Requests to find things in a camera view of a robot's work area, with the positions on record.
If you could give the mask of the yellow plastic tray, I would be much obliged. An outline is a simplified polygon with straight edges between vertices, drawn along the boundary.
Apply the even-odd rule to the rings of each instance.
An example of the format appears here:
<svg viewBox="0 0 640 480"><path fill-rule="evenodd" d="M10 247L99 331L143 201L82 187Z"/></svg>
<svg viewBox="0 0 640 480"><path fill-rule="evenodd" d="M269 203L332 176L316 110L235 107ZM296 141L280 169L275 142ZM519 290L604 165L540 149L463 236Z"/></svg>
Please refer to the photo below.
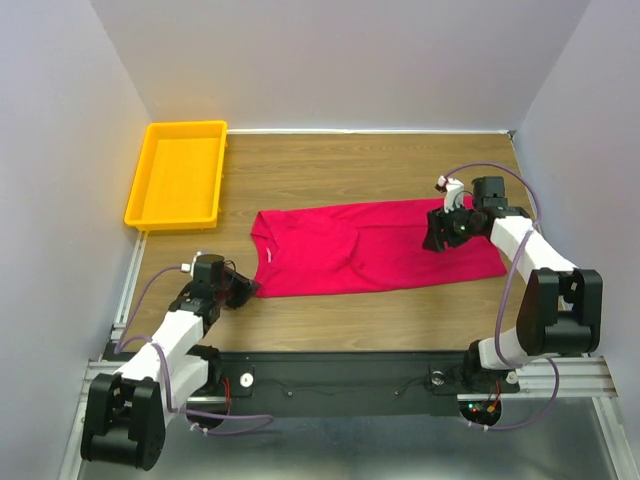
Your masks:
<svg viewBox="0 0 640 480"><path fill-rule="evenodd" d="M227 133L222 120L149 124L124 223L140 232L215 228Z"/></svg>

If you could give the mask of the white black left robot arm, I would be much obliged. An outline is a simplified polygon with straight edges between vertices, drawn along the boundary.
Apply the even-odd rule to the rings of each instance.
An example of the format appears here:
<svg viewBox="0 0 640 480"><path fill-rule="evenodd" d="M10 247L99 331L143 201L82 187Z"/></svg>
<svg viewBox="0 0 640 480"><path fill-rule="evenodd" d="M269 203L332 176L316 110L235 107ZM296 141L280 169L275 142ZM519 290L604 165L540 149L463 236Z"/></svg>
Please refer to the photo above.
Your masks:
<svg viewBox="0 0 640 480"><path fill-rule="evenodd" d="M259 284L216 254L198 253L175 268L189 280L160 326L150 336L124 330L114 353L135 342L140 349L117 370L101 373L90 383L80 444L85 461L148 471L157 463L167 427L176 417L185 417L191 429L209 436L230 416L187 406L197 391L210 394L220 387L224 394L231 392L219 351L200 342L222 310L243 307Z"/></svg>

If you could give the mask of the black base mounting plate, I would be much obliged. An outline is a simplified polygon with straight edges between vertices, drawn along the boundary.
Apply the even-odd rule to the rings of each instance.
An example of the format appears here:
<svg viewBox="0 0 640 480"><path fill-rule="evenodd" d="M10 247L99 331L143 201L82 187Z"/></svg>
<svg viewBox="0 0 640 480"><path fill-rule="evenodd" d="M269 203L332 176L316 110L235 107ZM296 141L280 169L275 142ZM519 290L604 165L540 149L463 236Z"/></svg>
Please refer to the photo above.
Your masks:
<svg viewBox="0 0 640 480"><path fill-rule="evenodd" d="M458 416L464 398L516 393L503 371L463 375L461 351L222 352L188 405L234 415Z"/></svg>

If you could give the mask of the pink t shirt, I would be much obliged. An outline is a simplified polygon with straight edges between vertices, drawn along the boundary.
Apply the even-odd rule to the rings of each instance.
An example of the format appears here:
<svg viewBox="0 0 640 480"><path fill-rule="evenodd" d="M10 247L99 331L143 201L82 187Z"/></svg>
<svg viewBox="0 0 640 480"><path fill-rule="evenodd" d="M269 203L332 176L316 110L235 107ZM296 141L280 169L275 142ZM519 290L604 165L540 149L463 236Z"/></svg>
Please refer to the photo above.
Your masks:
<svg viewBox="0 0 640 480"><path fill-rule="evenodd" d="M262 298L376 293L505 275L496 247L475 237L425 250L439 198L263 210L251 237Z"/></svg>

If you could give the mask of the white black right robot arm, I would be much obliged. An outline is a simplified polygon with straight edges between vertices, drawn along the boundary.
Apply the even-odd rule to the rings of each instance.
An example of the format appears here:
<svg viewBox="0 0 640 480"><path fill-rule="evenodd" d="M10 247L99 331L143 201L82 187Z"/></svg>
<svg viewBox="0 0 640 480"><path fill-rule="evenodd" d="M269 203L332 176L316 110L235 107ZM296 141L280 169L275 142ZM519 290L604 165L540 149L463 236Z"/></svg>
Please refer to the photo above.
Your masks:
<svg viewBox="0 0 640 480"><path fill-rule="evenodd" d="M461 181L442 176L436 188L444 203L427 215L424 249L440 253L484 237L510 261L507 279L521 276L526 283L514 327L503 330L498 318L492 337L469 345L460 366L463 384L482 390L538 358L595 351L601 337L601 275L559 254L528 212L510 205L502 177L474 179L470 206L463 204Z"/></svg>

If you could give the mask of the aluminium frame rail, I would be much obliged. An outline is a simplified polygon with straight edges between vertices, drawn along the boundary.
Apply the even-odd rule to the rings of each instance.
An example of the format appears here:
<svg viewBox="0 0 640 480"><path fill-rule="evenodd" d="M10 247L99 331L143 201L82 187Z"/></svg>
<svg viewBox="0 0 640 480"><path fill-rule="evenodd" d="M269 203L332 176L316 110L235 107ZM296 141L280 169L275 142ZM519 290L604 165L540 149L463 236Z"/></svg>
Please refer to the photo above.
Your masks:
<svg viewBox="0 0 640 480"><path fill-rule="evenodd" d="M60 475L64 479L75 479L79 476L83 462L80 455L81 436L84 425L88 390L91 381L99 374L110 374L126 363L134 353L127 347L120 353L114 353L113 349L120 336L114 338L106 348L105 357L95 366L87 370L81 394L76 422L65 452L63 466ZM514 396L547 396L550 400L559 397L575 398L580 396L610 397L615 393L615 388L610 374L605 368L603 359L594 358L591 353L579 355L557 355L553 358L538 358L530 363L517 367L507 374L507 382L517 384L519 390L516 393L501 394L492 393L496 398L509 398ZM465 418L466 424L480 431L495 431L498 429L497 414L494 408L473 407L471 398L464 398L459 402L459 414ZM276 417L269 414L258 415L234 415L229 409L218 410L217 407L188 408L199 411L228 413L230 416L218 428L214 435L224 434L224 426L227 422L237 422L240 434L246 435L270 425Z"/></svg>

